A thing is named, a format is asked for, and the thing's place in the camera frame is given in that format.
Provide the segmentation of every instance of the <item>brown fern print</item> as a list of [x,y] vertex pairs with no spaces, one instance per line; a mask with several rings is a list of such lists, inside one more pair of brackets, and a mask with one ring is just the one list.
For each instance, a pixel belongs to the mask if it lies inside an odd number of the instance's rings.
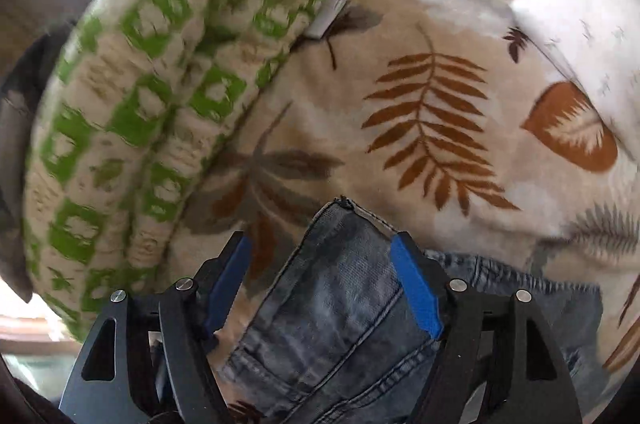
[[248,232],[253,258],[244,286],[249,296],[271,285],[296,248],[287,226],[306,227],[325,203],[297,193],[289,184],[325,181],[343,165],[324,153],[266,149],[290,106],[287,104],[267,126],[251,153],[239,152],[231,144],[217,156],[207,173],[220,177],[218,187],[196,191],[183,215],[192,234],[222,234],[234,228]]
[[529,36],[519,28],[509,28],[509,33],[502,39],[509,41],[509,55],[511,55],[513,62],[520,60],[520,52],[530,41]]
[[433,191],[438,210],[452,195],[457,197],[465,216],[469,214],[470,195],[500,209],[519,210],[502,195],[504,189],[492,179],[495,173],[491,164],[478,154],[486,148],[474,139],[474,135],[483,133],[475,122],[482,112],[468,99],[487,99],[478,89],[479,84],[485,84],[479,73],[486,70],[466,58],[436,52],[427,33],[420,25],[417,28],[428,51],[389,61],[392,70],[377,82],[394,85],[365,97],[365,100],[412,97],[383,107],[362,124],[364,129],[395,122],[373,140],[367,153],[411,134],[405,139],[409,143],[384,164],[384,169],[388,169],[413,159],[400,177],[398,190],[424,176],[423,196]]
[[603,367],[610,374],[615,374],[633,360],[638,348],[640,348],[640,317],[620,340],[609,359],[604,362]]

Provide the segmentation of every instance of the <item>brown leaf print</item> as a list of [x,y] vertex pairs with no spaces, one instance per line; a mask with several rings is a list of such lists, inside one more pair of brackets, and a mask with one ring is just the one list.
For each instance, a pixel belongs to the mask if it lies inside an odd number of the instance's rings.
[[277,242],[269,218],[260,211],[249,225],[248,232],[253,249],[247,279],[255,280],[273,261]]
[[242,400],[229,404],[228,410],[236,424],[260,424],[264,417],[255,406]]
[[622,325],[622,321],[625,320],[625,315],[628,309],[631,307],[633,302],[636,300],[636,296],[638,296],[638,291],[640,290],[640,275],[634,281],[634,284],[631,286],[631,291],[629,295],[626,297],[625,305],[622,307],[622,314],[620,314],[620,319],[618,320],[618,328]]
[[250,155],[229,147],[215,159],[209,172],[224,185],[194,193],[184,214],[185,226],[193,234],[220,234],[238,227],[248,232],[254,244],[244,281],[249,295],[270,285],[295,248],[283,223],[306,227],[324,204],[290,189],[285,181],[325,181],[342,165],[324,153],[266,151],[271,133],[289,107],[262,133]]
[[447,200],[449,200],[450,192],[451,179],[449,178],[449,175],[443,175],[438,187],[436,188],[435,194],[436,207],[439,211],[444,207],[444,204],[447,203]]
[[460,209],[462,210],[462,214],[468,216],[469,214],[469,193],[466,187],[463,184],[458,183],[458,203],[460,204]]
[[609,356],[603,367],[610,373],[614,374],[615,372],[624,368],[629,361],[631,361],[635,356],[636,352],[640,348],[640,317],[636,319],[636,322],[629,328],[628,332],[621,339],[620,343],[613,351],[613,353]]
[[403,102],[402,104],[382,108],[369,117],[362,127],[368,128],[369,126],[377,126],[378,124],[390,121],[391,119],[404,117],[404,115],[408,115],[419,105],[419,102]]
[[526,44],[530,41],[527,36],[519,28],[509,28],[509,33],[502,39],[510,41],[509,43],[509,55],[513,59],[513,62],[518,62],[520,59],[520,52],[524,50]]
[[367,153],[397,142],[399,139],[404,137],[415,124],[415,120],[406,120],[405,122],[396,124],[389,131],[385,131],[382,135],[376,138],[369,146],[369,149],[367,149]]
[[424,176],[423,196],[433,195],[438,210],[453,197],[464,216],[468,216],[470,195],[499,209],[518,210],[502,195],[504,189],[491,180],[495,176],[491,164],[478,153],[487,149],[474,138],[474,134],[483,133],[476,119],[470,117],[483,117],[477,104],[487,100],[487,96],[477,86],[485,84],[478,74],[484,68],[463,57],[436,52],[427,33],[420,26],[417,29],[428,51],[389,61],[388,67],[393,70],[376,82],[403,82],[364,99],[412,96],[409,101],[377,110],[364,121],[363,129],[394,123],[373,140],[367,153],[401,142],[413,133],[410,142],[389,156],[383,166],[388,169],[408,162],[398,181],[398,190]]
[[421,82],[412,82],[410,84],[399,84],[398,86],[394,86],[390,89],[383,89],[382,91],[377,91],[372,93],[371,95],[367,95],[365,98],[382,98],[382,99],[390,99],[396,97],[402,97],[402,95],[406,95],[411,93],[412,91],[416,91],[420,89],[424,84]]
[[431,58],[433,54],[415,54],[405,55],[404,57],[395,58],[389,61],[388,66],[398,66],[398,64],[411,64],[413,62],[422,62]]
[[571,82],[548,87],[521,127],[555,154],[587,171],[607,171],[618,158],[613,133]]
[[409,158],[414,153],[419,143],[420,143],[420,139],[417,138],[413,142],[411,142],[411,144],[409,144],[407,147],[399,150],[399,152],[396,153],[395,155],[390,156],[386,160],[385,166],[383,167],[383,169],[392,168],[404,162],[405,160],[407,160],[407,158]]
[[419,159],[414,161],[414,163],[411,164],[402,174],[402,177],[400,177],[398,189],[402,189],[407,185],[413,184],[415,182],[415,179],[418,178],[424,171],[424,168],[427,166],[427,162],[429,162],[429,159],[426,156],[420,157]]

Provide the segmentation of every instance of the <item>green patterned pillow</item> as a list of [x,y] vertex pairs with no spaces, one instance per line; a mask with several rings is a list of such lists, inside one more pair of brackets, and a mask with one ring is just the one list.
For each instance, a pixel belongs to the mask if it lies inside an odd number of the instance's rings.
[[82,338],[152,280],[186,198],[320,0],[99,0],[38,110],[24,195],[37,292]]

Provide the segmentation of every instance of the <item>black fabric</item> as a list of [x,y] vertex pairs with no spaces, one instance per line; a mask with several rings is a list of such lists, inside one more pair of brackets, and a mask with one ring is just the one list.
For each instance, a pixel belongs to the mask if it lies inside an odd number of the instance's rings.
[[74,26],[74,21],[52,26],[24,52],[0,86],[0,277],[25,302],[33,287],[20,231],[24,160],[40,97]]
[[32,420],[20,422],[20,424],[31,424],[46,422],[47,424],[74,424],[74,422],[55,407],[49,400],[45,399],[39,393],[33,391],[20,379],[15,379],[15,383],[20,389],[27,403],[33,408],[36,415]]

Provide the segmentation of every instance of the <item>fleece blanket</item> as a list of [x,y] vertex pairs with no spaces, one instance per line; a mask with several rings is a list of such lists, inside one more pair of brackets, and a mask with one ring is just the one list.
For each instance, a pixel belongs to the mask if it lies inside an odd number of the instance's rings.
[[[185,4],[197,10],[191,0],[96,5],[50,80],[34,130],[25,218],[36,288],[82,330],[114,286],[142,288],[155,275],[153,286],[165,288],[245,230],[253,262],[210,357],[223,369],[314,213],[347,195],[422,247],[596,283],[603,388],[594,404],[606,404],[640,345],[630,129],[640,32],[628,12],[640,0],[607,1],[611,15],[587,0],[580,10],[590,18],[559,13],[576,0],[554,0],[546,14],[536,0],[348,0],[323,39],[292,45],[310,1],[294,1],[304,12],[293,19],[291,6],[271,17],[286,30],[275,44],[260,30],[283,31],[260,13],[269,0],[216,0],[213,12],[186,19]],[[244,26],[226,22],[235,14]],[[190,26],[197,16],[222,26]],[[620,33],[613,23],[623,20]],[[229,30],[255,44],[243,50]],[[180,48],[167,50],[172,42]],[[214,47],[205,70],[203,42]],[[575,47],[585,42],[580,58]],[[123,79],[132,68],[142,75]],[[215,83],[220,94],[204,99]],[[155,117],[147,89],[163,105]],[[629,107],[614,107],[614,90]],[[195,165],[174,158],[185,153]],[[244,397],[220,384],[228,401]]]
[[40,103],[24,238],[35,289],[81,338],[153,279],[186,198],[320,0],[99,0]]

